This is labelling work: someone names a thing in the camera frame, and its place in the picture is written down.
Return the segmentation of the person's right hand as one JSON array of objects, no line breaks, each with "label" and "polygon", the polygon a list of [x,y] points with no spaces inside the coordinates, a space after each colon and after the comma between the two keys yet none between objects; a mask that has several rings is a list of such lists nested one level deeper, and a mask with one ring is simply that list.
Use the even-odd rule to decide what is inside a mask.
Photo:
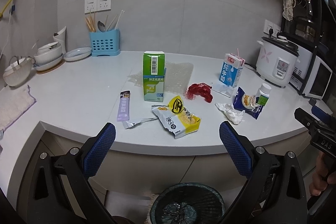
[{"label": "person's right hand", "polygon": [[309,185],[311,196],[319,196],[329,185],[335,185],[335,172],[331,172],[332,166],[331,159],[323,152],[319,152],[312,182]]}]

